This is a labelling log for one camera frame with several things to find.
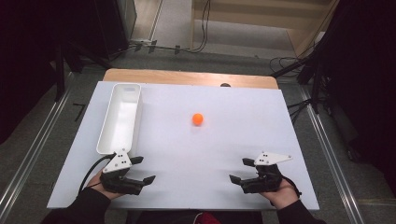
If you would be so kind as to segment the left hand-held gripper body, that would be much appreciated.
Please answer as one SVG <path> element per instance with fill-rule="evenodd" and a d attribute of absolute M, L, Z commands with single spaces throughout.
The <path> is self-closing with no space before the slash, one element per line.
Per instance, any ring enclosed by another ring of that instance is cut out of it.
<path fill-rule="evenodd" d="M 132 165 L 133 163 L 124 149 L 115 152 L 100 176 L 105 190 L 113 193 L 139 195 L 140 182 L 126 177 Z"/>

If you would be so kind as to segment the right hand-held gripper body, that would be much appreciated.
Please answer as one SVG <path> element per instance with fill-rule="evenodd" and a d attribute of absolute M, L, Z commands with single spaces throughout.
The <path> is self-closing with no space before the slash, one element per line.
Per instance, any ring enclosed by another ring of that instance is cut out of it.
<path fill-rule="evenodd" d="M 254 168 L 257 171 L 257 177 L 245 179 L 248 184 L 241 186 L 245 193 L 260 193 L 277 191 L 283 179 L 283 175 L 278 169 L 278 164 L 284 161 L 290 161 L 291 155 L 276 154 L 273 152 L 261 153 L 255 161 Z"/>

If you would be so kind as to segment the white rectangular bin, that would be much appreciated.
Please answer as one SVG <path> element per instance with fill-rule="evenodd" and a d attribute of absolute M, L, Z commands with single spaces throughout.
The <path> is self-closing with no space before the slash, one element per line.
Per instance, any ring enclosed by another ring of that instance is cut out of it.
<path fill-rule="evenodd" d="M 141 86 L 117 83 L 110 95 L 96 151 L 101 155 L 109 155 L 124 149 L 130 157 L 134 156 L 142 109 Z"/>

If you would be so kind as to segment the person's left hand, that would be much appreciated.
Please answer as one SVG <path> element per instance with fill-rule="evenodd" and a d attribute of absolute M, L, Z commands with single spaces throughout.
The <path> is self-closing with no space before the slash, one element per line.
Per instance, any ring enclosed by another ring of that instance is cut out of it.
<path fill-rule="evenodd" d="M 101 179 L 100 179 L 101 174 L 102 174 L 102 171 L 99 171 L 96 175 L 94 175 L 88 182 L 87 188 L 95 189 L 96 191 L 105 195 L 109 200 L 115 200 L 115 199 L 121 197 L 122 193 L 114 193 L 114 192 L 108 191 L 104 188 L 104 186 L 101 182 Z"/>

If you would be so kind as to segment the person's right hand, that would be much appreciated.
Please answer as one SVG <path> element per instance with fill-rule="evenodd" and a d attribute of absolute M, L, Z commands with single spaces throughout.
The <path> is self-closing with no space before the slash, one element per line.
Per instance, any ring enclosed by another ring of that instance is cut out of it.
<path fill-rule="evenodd" d="M 294 186 L 286 179 L 281 181 L 277 191 L 261 192 L 261 196 L 272 203 L 277 210 L 286 208 L 299 200 Z"/>

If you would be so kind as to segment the person's dark clothing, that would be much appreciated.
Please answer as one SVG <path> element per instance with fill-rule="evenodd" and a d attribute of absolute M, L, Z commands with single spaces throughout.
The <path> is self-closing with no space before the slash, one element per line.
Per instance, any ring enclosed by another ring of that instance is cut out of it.
<path fill-rule="evenodd" d="M 128 212 L 125 224 L 193 224 L 199 213 L 207 212 L 221 224 L 262 224 L 260 212 L 216 212 L 198 210 Z"/>

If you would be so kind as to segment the white board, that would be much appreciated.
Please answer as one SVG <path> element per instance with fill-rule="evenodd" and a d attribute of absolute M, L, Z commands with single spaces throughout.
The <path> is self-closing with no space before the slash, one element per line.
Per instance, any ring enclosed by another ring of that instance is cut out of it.
<path fill-rule="evenodd" d="M 280 90 L 144 84 L 137 153 L 143 161 L 128 177 L 155 175 L 137 196 L 113 201 L 115 208 L 167 210 L 264 210 L 270 204 L 246 194 L 229 175 L 252 178 L 242 163 L 263 152 L 291 155 L 278 167 L 319 208 L 284 96 Z M 200 113 L 204 122 L 192 123 Z"/>

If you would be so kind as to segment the red cloth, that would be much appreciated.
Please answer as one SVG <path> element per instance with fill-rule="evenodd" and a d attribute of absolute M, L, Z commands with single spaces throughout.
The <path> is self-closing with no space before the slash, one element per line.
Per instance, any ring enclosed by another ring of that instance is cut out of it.
<path fill-rule="evenodd" d="M 210 213 L 203 212 L 195 216 L 193 224 L 221 224 L 214 216 Z"/>

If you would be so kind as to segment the wooden table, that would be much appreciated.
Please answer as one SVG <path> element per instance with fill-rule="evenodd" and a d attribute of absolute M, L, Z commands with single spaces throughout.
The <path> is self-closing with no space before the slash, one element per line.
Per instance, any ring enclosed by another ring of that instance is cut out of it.
<path fill-rule="evenodd" d="M 236 88 L 278 89 L 277 82 L 273 77 L 148 69 L 108 69 L 103 81 L 216 87 L 221 84 L 229 84 Z"/>

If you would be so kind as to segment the black tripod stand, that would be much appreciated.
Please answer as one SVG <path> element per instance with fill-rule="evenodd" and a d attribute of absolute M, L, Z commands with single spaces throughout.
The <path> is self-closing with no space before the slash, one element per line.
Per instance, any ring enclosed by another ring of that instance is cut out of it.
<path fill-rule="evenodd" d="M 310 104 L 314 109 L 314 112 L 318 113 L 319 104 L 319 87 L 320 81 L 323 76 L 323 58 L 322 51 L 324 49 L 324 43 L 319 42 L 313 47 L 310 47 L 311 52 L 302 59 L 296 59 L 294 63 L 275 71 L 271 74 L 271 77 L 281 77 L 297 68 L 302 68 L 297 76 L 297 82 L 300 85 L 305 85 L 310 79 L 313 79 L 312 93 L 310 98 Z"/>

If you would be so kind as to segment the black cabinet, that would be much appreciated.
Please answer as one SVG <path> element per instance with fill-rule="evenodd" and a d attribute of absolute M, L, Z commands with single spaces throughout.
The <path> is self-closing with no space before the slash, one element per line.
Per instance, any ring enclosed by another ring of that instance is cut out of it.
<path fill-rule="evenodd" d="M 137 13 L 134 0 L 94 0 L 99 20 L 98 54 L 104 58 L 129 48 Z"/>

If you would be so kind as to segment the metal floor rail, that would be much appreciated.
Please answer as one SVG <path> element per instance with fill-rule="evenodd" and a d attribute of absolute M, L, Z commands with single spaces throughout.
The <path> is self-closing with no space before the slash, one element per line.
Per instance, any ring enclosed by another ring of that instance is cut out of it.
<path fill-rule="evenodd" d="M 30 145 L 21 165 L 16 174 L 6 187 L 5 192 L 0 198 L 0 223 L 4 223 L 11 211 L 14 203 L 17 201 L 29 174 L 31 173 L 43 146 L 46 144 L 50 133 L 57 122 L 59 116 L 64 109 L 65 103 L 69 98 L 70 92 L 75 84 L 76 75 L 70 72 L 65 80 L 65 91 L 61 98 L 52 105 L 49 114 L 46 116 L 42 126 L 40 127 L 35 139 Z"/>
<path fill-rule="evenodd" d="M 315 132 L 317 133 L 320 146 L 332 173 L 332 179 L 334 180 L 335 186 L 337 187 L 338 193 L 345 207 L 346 214 L 349 218 L 350 223 L 365 224 L 357 200 L 355 199 L 353 192 L 349 184 L 347 183 L 346 176 L 333 151 L 332 144 L 324 129 L 324 126 L 320 119 L 320 115 L 315 112 L 312 105 L 307 108 L 307 111 L 310 120 L 314 126 Z"/>

